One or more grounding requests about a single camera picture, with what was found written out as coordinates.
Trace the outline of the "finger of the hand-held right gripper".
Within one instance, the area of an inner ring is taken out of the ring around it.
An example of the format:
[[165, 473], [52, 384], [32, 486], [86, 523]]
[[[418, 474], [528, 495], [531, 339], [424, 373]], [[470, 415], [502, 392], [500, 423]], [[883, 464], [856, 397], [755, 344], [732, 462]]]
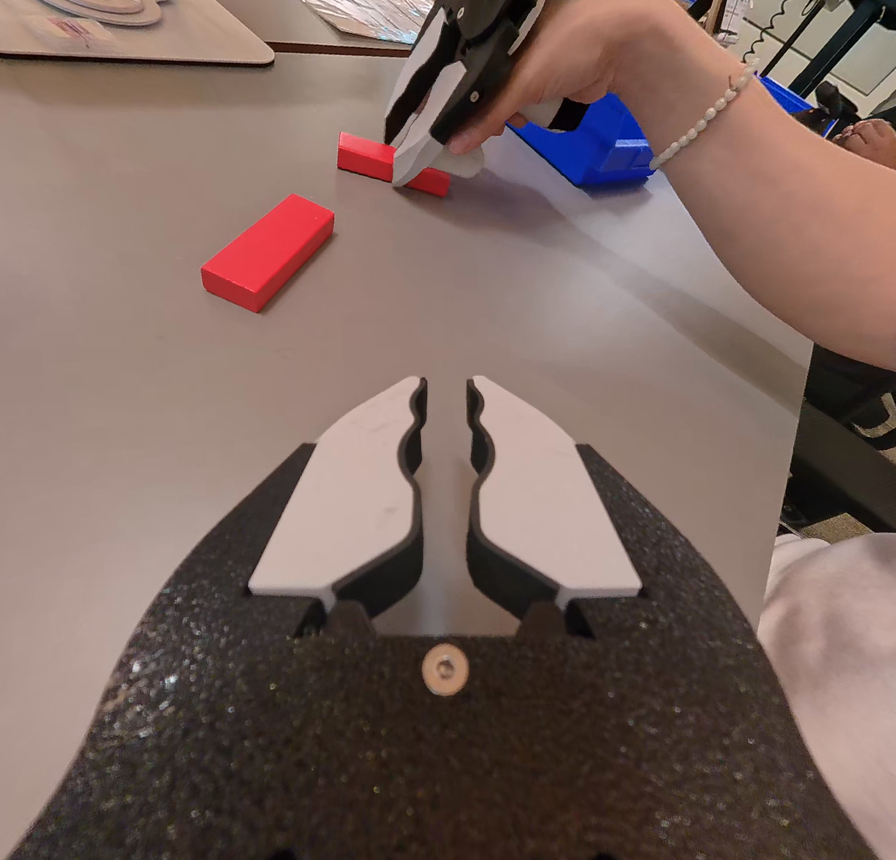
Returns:
[[435, 120], [450, 101], [466, 73], [460, 61], [443, 68], [427, 93], [420, 113], [396, 148], [392, 166], [392, 186], [409, 184], [427, 168], [437, 168], [449, 175], [468, 177], [468, 155], [456, 156], [445, 151], [445, 139], [432, 136]]
[[420, 112], [442, 69], [454, 60], [454, 26], [444, 10], [432, 10], [405, 61], [385, 112], [384, 142], [394, 145]]

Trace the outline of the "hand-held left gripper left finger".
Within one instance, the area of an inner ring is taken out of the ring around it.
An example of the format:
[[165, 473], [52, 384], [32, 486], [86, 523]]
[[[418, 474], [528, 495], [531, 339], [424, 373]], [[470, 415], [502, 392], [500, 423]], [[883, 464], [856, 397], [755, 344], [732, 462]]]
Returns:
[[315, 443], [248, 581], [257, 597], [341, 601], [376, 617], [418, 583], [427, 380], [408, 376], [344, 414]]

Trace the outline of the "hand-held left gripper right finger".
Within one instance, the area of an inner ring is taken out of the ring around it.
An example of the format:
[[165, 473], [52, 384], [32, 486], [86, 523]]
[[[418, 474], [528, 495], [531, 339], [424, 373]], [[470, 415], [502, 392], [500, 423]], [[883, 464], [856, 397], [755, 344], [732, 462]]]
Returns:
[[548, 603], [629, 598], [643, 582], [573, 438], [483, 375], [466, 384], [476, 472], [466, 557], [474, 586], [522, 620]]

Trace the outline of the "red wooden block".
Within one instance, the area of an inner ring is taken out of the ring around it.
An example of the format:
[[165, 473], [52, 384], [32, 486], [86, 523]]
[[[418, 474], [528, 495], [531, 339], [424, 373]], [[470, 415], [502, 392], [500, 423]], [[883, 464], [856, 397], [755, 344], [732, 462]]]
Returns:
[[288, 195], [202, 266], [203, 288], [261, 313], [330, 239], [334, 222], [333, 211]]
[[[364, 139], [350, 133], [339, 135], [337, 167], [364, 177], [392, 182], [395, 149], [388, 144]], [[451, 177], [434, 168], [426, 168], [404, 187], [444, 198], [449, 192]]]

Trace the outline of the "person's right forearm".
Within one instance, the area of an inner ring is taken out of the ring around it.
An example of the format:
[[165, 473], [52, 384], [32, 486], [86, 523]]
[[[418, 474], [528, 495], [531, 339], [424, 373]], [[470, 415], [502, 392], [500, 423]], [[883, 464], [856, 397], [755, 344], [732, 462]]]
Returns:
[[894, 170], [801, 126], [754, 79], [663, 166], [757, 303], [827, 350], [894, 371]]

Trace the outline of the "person's right hand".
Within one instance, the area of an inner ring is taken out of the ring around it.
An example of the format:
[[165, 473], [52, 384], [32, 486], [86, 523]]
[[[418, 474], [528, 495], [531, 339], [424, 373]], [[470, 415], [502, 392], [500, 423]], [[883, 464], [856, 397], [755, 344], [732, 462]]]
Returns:
[[672, 0], [546, 0], [499, 92], [449, 140], [461, 155], [533, 105], [615, 94], [663, 152], [743, 79], [745, 66]]

